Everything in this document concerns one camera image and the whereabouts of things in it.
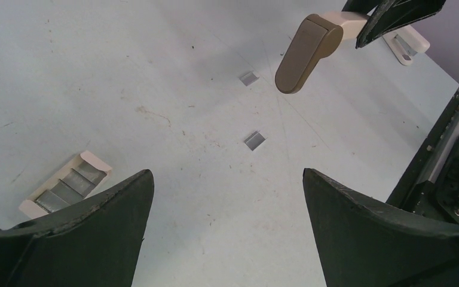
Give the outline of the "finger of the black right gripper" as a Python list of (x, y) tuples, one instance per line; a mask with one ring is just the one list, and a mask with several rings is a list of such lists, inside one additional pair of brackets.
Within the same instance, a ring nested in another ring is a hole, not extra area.
[(343, 11), (369, 16), (357, 36), (362, 48), (383, 35), (431, 17), (441, 11), (445, 0), (348, 0)]

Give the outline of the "silver staple strip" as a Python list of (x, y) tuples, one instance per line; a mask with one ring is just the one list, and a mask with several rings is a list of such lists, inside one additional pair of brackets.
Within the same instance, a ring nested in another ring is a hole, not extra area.
[(259, 80), (259, 77), (253, 72), (253, 71), (249, 71), (249, 72), (245, 72), (243, 73), (242, 75), (239, 76), (239, 80), (246, 86), (250, 86), (251, 84), (253, 84), (254, 82), (256, 82), (257, 80)]
[(254, 131), (251, 133), (245, 140), (244, 144), (251, 150), (254, 151), (257, 149), (258, 146), (260, 146), (266, 138), (259, 132), (259, 131)]

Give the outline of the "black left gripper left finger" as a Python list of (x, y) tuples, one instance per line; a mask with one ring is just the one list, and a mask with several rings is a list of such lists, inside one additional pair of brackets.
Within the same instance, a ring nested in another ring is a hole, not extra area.
[(131, 286), (154, 197), (141, 170), (72, 206), (0, 229), (0, 286)]

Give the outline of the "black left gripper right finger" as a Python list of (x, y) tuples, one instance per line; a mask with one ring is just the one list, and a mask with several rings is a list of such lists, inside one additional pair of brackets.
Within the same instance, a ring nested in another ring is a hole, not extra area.
[(328, 286), (459, 286), (459, 225), (398, 209), (315, 169), (303, 172)]

